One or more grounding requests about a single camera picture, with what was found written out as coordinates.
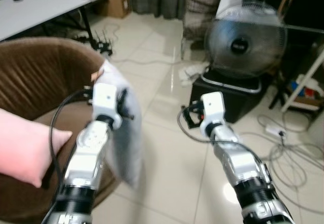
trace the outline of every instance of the fan grille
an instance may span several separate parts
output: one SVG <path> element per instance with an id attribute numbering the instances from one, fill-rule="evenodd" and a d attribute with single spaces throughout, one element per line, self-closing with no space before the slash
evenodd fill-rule
<path id="1" fill-rule="evenodd" d="M 211 67 L 232 78 L 251 78 L 280 62 L 287 30 L 276 10 L 243 2 L 221 12 L 207 32 Z"/>

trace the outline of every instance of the white cloth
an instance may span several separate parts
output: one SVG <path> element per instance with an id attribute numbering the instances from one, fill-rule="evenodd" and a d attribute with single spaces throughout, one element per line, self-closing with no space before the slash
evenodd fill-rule
<path id="1" fill-rule="evenodd" d="M 142 149 L 142 114 L 134 89 L 123 75 L 107 60 L 100 70 L 104 73 L 96 83 L 105 83 L 117 87 L 117 96 L 127 88 L 127 95 L 122 109 L 124 115 L 134 115 L 134 119 L 123 119 L 121 127 L 113 132 L 113 140 L 108 146 L 106 161 L 116 177 L 133 188 L 139 185 L 143 149 Z"/>

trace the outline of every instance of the cardboard box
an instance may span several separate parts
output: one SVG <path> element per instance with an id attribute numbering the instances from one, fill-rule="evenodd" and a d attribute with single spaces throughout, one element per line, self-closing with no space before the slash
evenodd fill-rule
<path id="1" fill-rule="evenodd" d="M 131 5 L 130 0 L 108 0 L 96 9 L 101 15 L 123 18 L 131 12 Z"/>

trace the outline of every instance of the white tile floor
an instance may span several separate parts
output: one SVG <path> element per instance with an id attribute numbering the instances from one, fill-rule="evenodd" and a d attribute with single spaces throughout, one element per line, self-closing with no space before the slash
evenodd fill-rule
<path id="1" fill-rule="evenodd" d="M 102 29 L 106 26 L 109 33 L 114 28 L 112 24 L 116 23 L 120 25 L 120 30 L 116 32 L 119 40 L 115 43 L 113 61 L 179 61 L 182 32 L 180 21 L 131 14 L 123 20 L 103 18 L 93 28 Z M 188 51 L 185 58 L 189 60 L 195 55 Z M 235 192 L 228 184 L 212 148 L 188 139 L 176 122 L 180 105 L 189 102 L 191 92 L 191 88 L 181 87 L 178 69 L 199 63 L 203 57 L 204 53 L 201 53 L 198 60 L 195 57 L 195 61 L 174 65 L 113 62 L 134 85 L 142 105 L 145 168 L 139 190 L 134 191 L 121 184 L 94 210 L 94 223 L 242 223 Z M 278 108 L 272 111 L 267 108 L 273 94 L 273 88 L 270 88 L 260 104 L 233 125 L 237 133 L 262 133 L 263 128 L 256 120 L 259 114 L 281 121 Z M 290 128 L 305 126 L 305 119 L 298 114 L 289 113 L 287 116 Z M 260 156 L 268 155 L 273 146 L 257 136 L 243 135 L 242 139 Z M 302 139 L 299 134 L 289 133 L 289 140 L 295 143 L 301 143 Z M 278 169 L 278 175 L 285 181 L 297 181 L 298 172 L 293 171 L 285 159 L 274 165 Z M 307 184 L 302 188 L 295 190 L 286 187 L 276 176 L 273 177 L 274 181 L 291 200 L 323 211 L 323 172 L 305 161 L 302 165 L 308 174 Z M 324 223 L 323 215 L 305 211 L 286 198 L 282 199 L 296 224 Z"/>

